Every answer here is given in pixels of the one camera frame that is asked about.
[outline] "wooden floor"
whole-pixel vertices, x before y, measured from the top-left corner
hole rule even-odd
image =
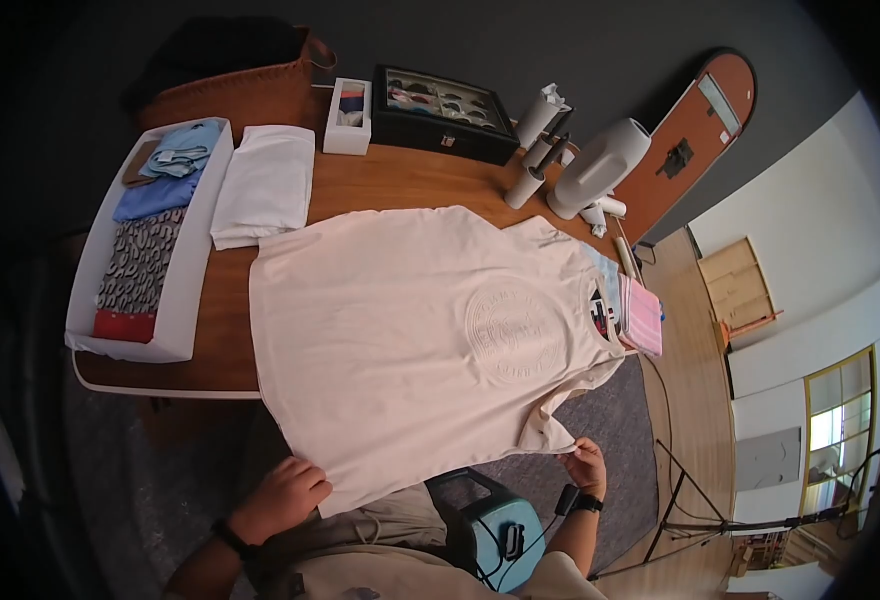
[[[650,258],[645,247],[638,250]],[[669,393],[669,411],[663,387],[650,362],[641,358],[646,401],[653,436],[668,447],[672,424],[673,454],[707,493],[724,517],[733,513],[734,449],[726,372],[710,326],[707,288],[696,268],[686,231],[681,229],[656,246],[657,264],[643,265],[646,286],[663,302],[663,355],[655,359]],[[660,494],[660,516],[672,491],[669,459],[655,449]],[[672,482],[679,477],[672,470]],[[684,483],[678,504],[696,516],[710,516],[709,505],[693,486]],[[700,522],[674,510],[672,522]],[[653,535],[651,531],[605,572],[639,564]],[[663,534],[653,554],[662,556],[689,544]],[[716,537],[706,546],[693,547],[647,566],[603,577],[596,586],[611,600],[616,598],[722,598],[726,571],[733,558],[728,537]]]

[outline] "hand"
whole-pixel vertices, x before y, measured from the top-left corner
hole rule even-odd
[[[607,495],[607,466],[603,453],[590,438],[577,438],[576,448],[568,454],[557,454],[570,479],[584,494],[602,501]]]
[[[332,491],[321,468],[290,456],[267,473],[228,524],[243,542],[259,546],[305,521]]]

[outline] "white box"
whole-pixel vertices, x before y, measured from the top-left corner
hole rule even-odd
[[[203,174],[200,175],[200,181],[180,227],[180,235],[173,246],[170,265],[167,267],[159,296],[153,340],[148,343],[106,340],[94,338],[92,333],[96,296],[113,256],[113,239],[118,227],[118,223],[113,221],[113,210],[126,191],[121,178],[127,165],[133,160],[136,149],[144,142],[163,138],[169,131],[205,120],[196,119],[150,129],[140,136],[127,159],[123,161],[106,197],[103,198],[103,203],[100,204],[100,211],[96,213],[93,228],[86,237],[76,278],[73,279],[73,292],[70,294],[66,331],[63,335],[68,347],[75,351],[106,354],[110,358],[140,363],[175,363],[193,358],[200,293],[206,275],[206,258],[209,257],[212,244],[209,226],[213,220],[213,210],[216,209],[223,177],[227,174],[227,166],[233,156],[233,133],[227,119],[216,118],[222,127],[220,137],[206,162]]]
[[[360,126],[336,124],[343,84],[361,84],[363,86],[363,123]],[[333,86],[333,100],[329,103],[329,114],[326,115],[326,134],[323,138],[324,154],[357,155],[360,157],[366,155],[372,132],[370,122],[372,90],[373,83],[371,81],[361,78],[336,78],[336,85]]]

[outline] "tripod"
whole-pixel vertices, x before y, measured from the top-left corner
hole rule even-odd
[[[680,461],[673,456],[673,453],[670,452],[669,448],[667,448],[659,439],[657,439],[657,445],[659,445],[660,448],[666,452],[667,456],[670,457],[670,462],[674,463],[680,469],[680,478],[677,479],[676,485],[673,486],[673,494],[670,496],[669,504],[666,505],[666,511],[663,513],[663,518],[660,519],[660,527],[657,529],[657,534],[653,536],[653,541],[650,543],[650,547],[647,549],[646,556],[643,557],[641,565],[650,562],[650,557],[653,556],[653,551],[656,549],[657,543],[660,541],[660,536],[662,536],[664,531],[679,534],[679,537],[676,537],[675,539],[691,540],[704,537],[703,541],[700,543],[700,546],[702,546],[717,536],[738,531],[753,531],[756,529],[768,529],[772,527],[788,527],[792,529],[794,527],[799,527],[800,525],[831,521],[840,518],[848,508],[846,505],[841,505],[820,510],[813,514],[793,516],[778,521],[763,521],[758,523],[730,522],[723,517],[719,510],[716,509],[716,506],[713,505],[710,498],[707,497],[707,494],[699,485],[697,485],[696,481],[690,477],[689,472],[682,464],[680,464]],[[677,504],[677,496],[680,494],[680,488],[687,479],[693,484],[693,487],[696,488],[700,497],[706,500],[707,504],[710,505],[710,510],[713,510],[713,514],[716,515],[715,522],[709,524],[670,522],[670,513],[673,512],[673,508]]]

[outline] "black watch strap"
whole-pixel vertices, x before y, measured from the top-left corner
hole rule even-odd
[[[240,536],[230,529],[230,525],[228,525],[227,521],[223,518],[218,518],[209,529],[213,534],[216,534],[220,540],[223,540],[227,546],[230,546],[236,554],[240,555],[240,559],[243,562],[254,558],[256,552],[260,549],[260,546],[251,545],[242,541]]]
[[[588,493],[580,492],[576,497],[576,500],[573,501],[573,508],[571,510],[599,513],[603,510],[603,501],[596,496],[590,496]]]

